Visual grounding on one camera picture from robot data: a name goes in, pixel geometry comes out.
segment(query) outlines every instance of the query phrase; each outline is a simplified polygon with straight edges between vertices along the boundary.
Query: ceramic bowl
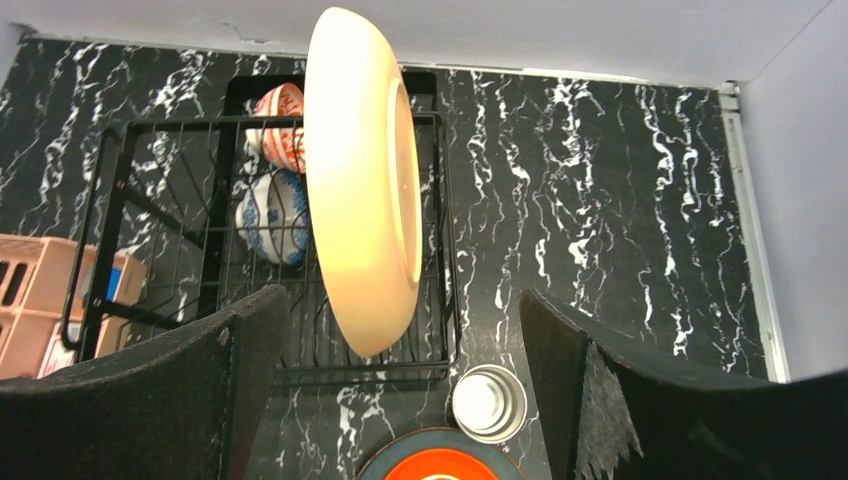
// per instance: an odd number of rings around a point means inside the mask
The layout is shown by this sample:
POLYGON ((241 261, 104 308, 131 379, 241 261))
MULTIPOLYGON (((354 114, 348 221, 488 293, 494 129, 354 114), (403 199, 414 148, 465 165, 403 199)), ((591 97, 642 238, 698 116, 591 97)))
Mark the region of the ceramic bowl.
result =
POLYGON ((256 178, 236 207, 239 236, 259 257, 298 266, 309 243, 310 218, 300 178, 276 170, 256 178))
MULTIPOLYGON (((303 115, 303 93, 297 85, 284 83, 259 100, 254 115, 259 117, 303 115)), ((302 128, 250 129, 245 134, 250 146, 256 151, 261 151, 272 165, 297 173, 306 171, 306 149, 302 128)))
POLYGON ((375 355, 409 327, 421 277, 418 153, 385 37, 355 13, 318 19, 306 64, 306 181, 321 274, 342 334, 375 355), (339 95, 344 88, 355 95, 339 95))

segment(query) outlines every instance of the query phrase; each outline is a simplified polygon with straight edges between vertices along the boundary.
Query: red and white bowl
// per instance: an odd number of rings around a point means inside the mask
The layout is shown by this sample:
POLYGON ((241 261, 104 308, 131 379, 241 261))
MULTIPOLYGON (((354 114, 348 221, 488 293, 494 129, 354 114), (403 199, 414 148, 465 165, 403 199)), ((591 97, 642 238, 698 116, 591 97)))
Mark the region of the red and white bowl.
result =
MULTIPOLYGON (((284 83, 266 93, 256 106, 256 116, 303 115, 303 92, 293 83, 284 83)), ((297 173, 306 172, 303 129, 266 128, 245 132, 247 141, 261 150, 273 165, 297 173)))

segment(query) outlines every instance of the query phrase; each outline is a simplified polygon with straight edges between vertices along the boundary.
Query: white wall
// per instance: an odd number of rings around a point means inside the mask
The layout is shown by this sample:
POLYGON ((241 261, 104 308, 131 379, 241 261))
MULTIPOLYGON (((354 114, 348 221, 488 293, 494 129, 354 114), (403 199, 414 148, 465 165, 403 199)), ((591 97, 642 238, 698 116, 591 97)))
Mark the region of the white wall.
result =
POLYGON ((21 37, 20 28, 2 20, 3 15, 0 13, 0 87, 6 82, 6 75, 15 61, 18 39, 21 37))
POLYGON ((404 62, 564 69, 716 86, 751 80, 827 0, 3 0, 71 37, 306 53, 328 6, 404 62))
POLYGON ((742 90, 742 125, 794 379, 848 366, 848 0, 742 90))

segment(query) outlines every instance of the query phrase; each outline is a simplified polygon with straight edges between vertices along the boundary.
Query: metal edge trim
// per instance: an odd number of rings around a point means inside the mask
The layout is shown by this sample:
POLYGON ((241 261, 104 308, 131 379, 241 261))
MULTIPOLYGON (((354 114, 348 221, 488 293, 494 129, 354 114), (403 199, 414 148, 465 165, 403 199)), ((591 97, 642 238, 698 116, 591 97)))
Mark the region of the metal edge trim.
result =
POLYGON ((739 221, 748 258, 754 305, 760 326, 760 339, 766 360, 768 378, 773 382, 790 381, 786 348, 780 330, 777 304, 771 282, 760 214, 754 194, 748 153, 745 149, 742 116, 739 109, 739 88, 735 82, 726 82, 718 88, 722 105, 722 123, 727 138, 727 153, 730 159, 733 188, 739 206, 739 221))
MULTIPOLYGON (((171 50, 197 50, 201 52, 211 52, 211 53, 233 53, 238 55, 251 55, 251 56, 265 56, 265 57, 274 57, 274 58, 293 58, 297 60, 306 59, 306 53, 304 52, 294 52, 287 50, 280 50, 280 42, 269 42, 266 44, 250 44, 248 41, 246 50, 233 50, 230 48, 223 47, 210 47, 210 46, 199 46, 199 45, 184 45, 184 44, 168 44, 168 43, 157 43, 157 42, 149 42, 149 41, 141 41, 141 40, 128 40, 128 39, 110 39, 103 38, 97 36, 82 36, 75 37, 69 35, 56 35, 44 32, 38 32, 36 34, 31 35, 29 38, 34 38, 37 40, 61 40, 61 41, 69 41, 69 42, 89 42, 96 44, 109 44, 109 45, 119 45, 119 46, 132 46, 132 47, 150 47, 150 48, 164 48, 171 50)), ((494 66, 494 65, 466 65, 466 64, 451 64, 451 63, 437 63, 437 62, 405 62, 403 60, 398 62, 401 68, 426 68, 426 69, 437 69, 437 70, 458 70, 458 71, 474 71, 474 72, 486 72, 486 73, 500 73, 505 75, 526 75, 531 77, 554 77, 554 78, 568 78, 575 80, 592 80, 592 81, 600 81, 600 82, 613 82, 613 83, 627 83, 627 84, 635 84, 635 85, 660 85, 660 86, 669 86, 669 87, 679 87, 679 88, 710 88, 712 85, 709 84, 691 84, 691 83, 675 83, 675 82, 660 82, 656 80, 651 80, 647 78, 639 78, 632 77, 629 75, 616 75, 616 74, 608 74, 608 73, 600 73, 600 72, 586 72, 581 70, 567 70, 567 69, 557 69, 557 68, 537 68, 537 67, 508 67, 508 66, 494 66)))

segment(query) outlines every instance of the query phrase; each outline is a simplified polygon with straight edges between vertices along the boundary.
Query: black and white marble wall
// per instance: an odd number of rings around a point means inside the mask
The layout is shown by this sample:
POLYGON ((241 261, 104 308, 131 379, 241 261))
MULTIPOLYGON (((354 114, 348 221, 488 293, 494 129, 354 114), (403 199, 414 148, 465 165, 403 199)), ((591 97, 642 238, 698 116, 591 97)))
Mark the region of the black and white marble wall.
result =
MULTIPOLYGON (((304 66, 25 41, 0 93, 0 231, 74 235, 106 126, 215 115, 233 76, 304 66)), ((715 92, 436 72, 450 132, 460 361, 449 380, 425 386, 276 392, 250 478, 353 478, 392 438, 449 422, 450 386, 469 366, 508 366, 530 389, 517 305, 532 287, 662 351, 765 376, 715 92)), ((527 478, 550 476, 532 399, 503 447, 527 478)))

